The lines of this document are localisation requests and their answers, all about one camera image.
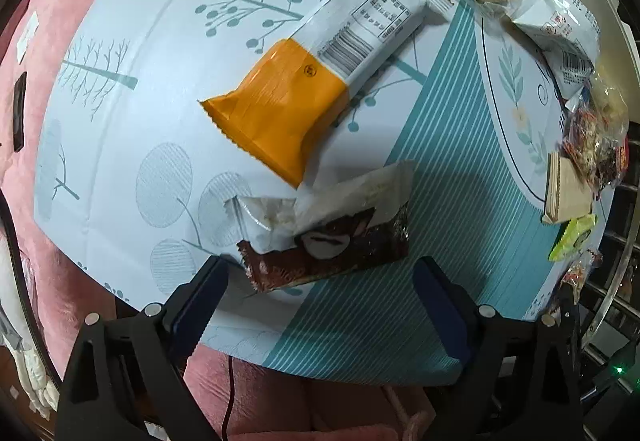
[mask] teal striped pattern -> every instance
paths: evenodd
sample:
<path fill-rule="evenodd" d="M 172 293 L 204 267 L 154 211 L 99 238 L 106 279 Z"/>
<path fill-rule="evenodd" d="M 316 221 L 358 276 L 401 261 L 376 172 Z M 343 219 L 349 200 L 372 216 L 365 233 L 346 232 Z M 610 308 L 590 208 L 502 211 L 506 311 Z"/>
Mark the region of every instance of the teal striped pattern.
<path fill-rule="evenodd" d="M 431 255 L 478 302 L 521 318 L 550 270 L 556 227 L 513 182 L 484 97 L 473 9 L 460 4 L 388 163 L 414 160 L 411 255 L 315 284 L 264 365 L 302 376 L 398 385 L 456 377 L 415 296 Z"/>

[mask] tabletop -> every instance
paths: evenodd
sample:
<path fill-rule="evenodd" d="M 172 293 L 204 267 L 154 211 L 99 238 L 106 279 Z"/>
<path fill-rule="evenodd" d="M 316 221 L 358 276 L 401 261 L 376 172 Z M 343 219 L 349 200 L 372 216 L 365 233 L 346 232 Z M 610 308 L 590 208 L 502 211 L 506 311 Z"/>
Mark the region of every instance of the tabletop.
<path fill-rule="evenodd" d="M 92 278 L 141 309 L 210 254 L 238 258 L 236 194 L 295 196 L 211 124 L 198 100 L 236 87 L 319 0 L 96 0 L 51 93 L 34 218 Z M 546 156 L 564 100 L 539 51 L 469 0 L 423 26 L 353 98 L 301 189 L 415 161 L 410 255 L 255 294 L 241 267 L 202 342 L 303 376 L 450 383 L 411 282 L 431 255 L 478 303 L 532 319 L 565 263 L 542 225 Z M 610 194 L 597 205 L 599 243 Z"/>

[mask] orange wrapper section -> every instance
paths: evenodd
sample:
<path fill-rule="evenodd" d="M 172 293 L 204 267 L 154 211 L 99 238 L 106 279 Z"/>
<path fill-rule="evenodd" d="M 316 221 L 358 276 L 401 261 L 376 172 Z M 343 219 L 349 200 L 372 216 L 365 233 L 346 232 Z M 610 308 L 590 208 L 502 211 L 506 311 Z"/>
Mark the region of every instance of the orange wrapper section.
<path fill-rule="evenodd" d="M 292 39 L 276 42 L 236 90 L 201 102 L 229 139 L 292 186 L 348 103 L 347 85 Z"/>

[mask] barcode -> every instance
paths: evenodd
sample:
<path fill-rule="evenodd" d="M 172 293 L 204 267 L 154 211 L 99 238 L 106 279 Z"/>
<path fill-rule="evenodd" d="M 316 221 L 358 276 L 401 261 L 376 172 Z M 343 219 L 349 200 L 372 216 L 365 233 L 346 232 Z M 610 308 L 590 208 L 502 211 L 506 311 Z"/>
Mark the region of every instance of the barcode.
<path fill-rule="evenodd" d="M 324 47 L 319 57 L 347 79 L 372 51 L 372 46 L 345 26 Z"/>
<path fill-rule="evenodd" d="M 565 69 L 573 69 L 574 71 L 591 72 L 591 62 L 583 60 L 580 56 L 573 53 L 562 52 L 562 64 Z"/>

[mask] black cable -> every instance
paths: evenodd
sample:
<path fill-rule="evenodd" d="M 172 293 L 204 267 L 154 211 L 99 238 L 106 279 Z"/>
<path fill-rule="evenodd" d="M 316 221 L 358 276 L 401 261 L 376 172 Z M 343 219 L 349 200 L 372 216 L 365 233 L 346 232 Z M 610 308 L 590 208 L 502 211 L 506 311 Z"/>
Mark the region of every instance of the black cable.
<path fill-rule="evenodd" d="M 234 401 L 236 400 L 236 384 L 234 382 L 234 358 L 229 359 L 229 404 L 226 406 L 225 418 L 222 420 L 222 441 L 228 441 L 226 437 L 226 428 L 229 426 L 231 411 L 234 409 Z"/>

